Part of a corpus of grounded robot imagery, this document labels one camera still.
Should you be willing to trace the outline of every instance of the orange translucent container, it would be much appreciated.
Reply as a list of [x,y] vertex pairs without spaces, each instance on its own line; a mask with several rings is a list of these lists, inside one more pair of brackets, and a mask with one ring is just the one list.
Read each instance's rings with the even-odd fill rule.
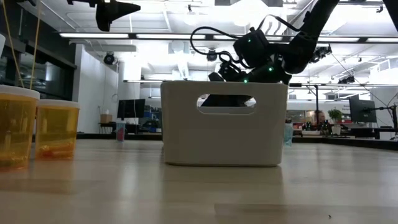
[[73,159],[80,105],[40,100],[37,105],[36,159]]
[[39,98],[37,91],[0,85],[0,170],[27,167]]

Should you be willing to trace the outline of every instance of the wooden table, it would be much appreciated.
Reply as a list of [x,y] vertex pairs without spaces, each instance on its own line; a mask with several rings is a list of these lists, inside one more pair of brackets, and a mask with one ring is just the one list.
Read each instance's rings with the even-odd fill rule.
[[175,167],[161,141],[78,140],[0,173],[2,223],[396,223],[398,154],[293,144],[275,168]]

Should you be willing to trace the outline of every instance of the bin handle cutout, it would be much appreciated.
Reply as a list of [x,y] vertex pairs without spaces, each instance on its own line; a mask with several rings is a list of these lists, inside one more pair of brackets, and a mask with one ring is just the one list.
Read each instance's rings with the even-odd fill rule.
[[[247,106],[240,106],[240,107],[232,107],[228,105],[222,105],[222,106],[202,106],[205,100],[209,94],[201,95],[197,99],[197,110],[202,113],[202,114],[232,114],[232,115],[248,115],[248,114],[253,114],[255,111],[256,107],[256,99],[252,96],[249,95],[243,95],[250,100],[246,102]],[[220,97],[227,97],[230,95],[217,95]]]

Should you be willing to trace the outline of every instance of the monitor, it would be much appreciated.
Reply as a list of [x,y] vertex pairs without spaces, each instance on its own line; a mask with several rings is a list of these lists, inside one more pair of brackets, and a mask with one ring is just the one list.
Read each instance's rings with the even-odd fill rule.
[[375,108],[374,101],[359,100],[357,98],[349,99],[349,109],[351,110],[352,122],[376,123],[376,111],[366,110],[370,108]]
[[145,99],[119,100],[118,118],[143,118],[144,108]]

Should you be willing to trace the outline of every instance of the window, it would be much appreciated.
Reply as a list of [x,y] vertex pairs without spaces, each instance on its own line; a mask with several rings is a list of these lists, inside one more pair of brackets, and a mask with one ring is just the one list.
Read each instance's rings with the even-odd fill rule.
[[305,122],[305,111],[302,110],[288,110],[286,111],[286,118],[292,120],[293,123],[304,123]]
[[0,83],[4,82],[4,79],[6,78],[6,72],[7,72],[7,58],[1,57],[0,58]]
[[[21,55],[19,66],[21,77],[26,88],[30,87],[33,61],[33,55],[28,53]],[[36,58],[32,89],[39,91],[46,99],[71,100],[73,70],[67,70],[40,58]]]

